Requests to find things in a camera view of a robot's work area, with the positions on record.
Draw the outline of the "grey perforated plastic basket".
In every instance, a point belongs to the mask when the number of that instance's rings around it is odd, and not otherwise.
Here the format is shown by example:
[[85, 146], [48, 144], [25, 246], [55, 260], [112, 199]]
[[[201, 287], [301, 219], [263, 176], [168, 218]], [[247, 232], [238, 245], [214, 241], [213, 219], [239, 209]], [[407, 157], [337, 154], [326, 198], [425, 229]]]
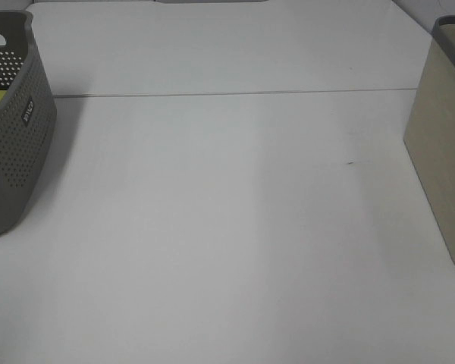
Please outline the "grey perforated plastic basket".
[[41, 175], [57, 108], [28, 11], [0, 11], [0, 234], [20, 220]]

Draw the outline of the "beige plastic bin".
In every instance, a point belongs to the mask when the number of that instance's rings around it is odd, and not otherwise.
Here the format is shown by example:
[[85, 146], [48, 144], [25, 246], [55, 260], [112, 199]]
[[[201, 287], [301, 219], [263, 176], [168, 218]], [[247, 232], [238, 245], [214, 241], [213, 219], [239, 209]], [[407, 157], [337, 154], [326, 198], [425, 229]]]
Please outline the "beige plastic bin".
[[431, 30], [403, 141], [455, 265], [455, 15]]

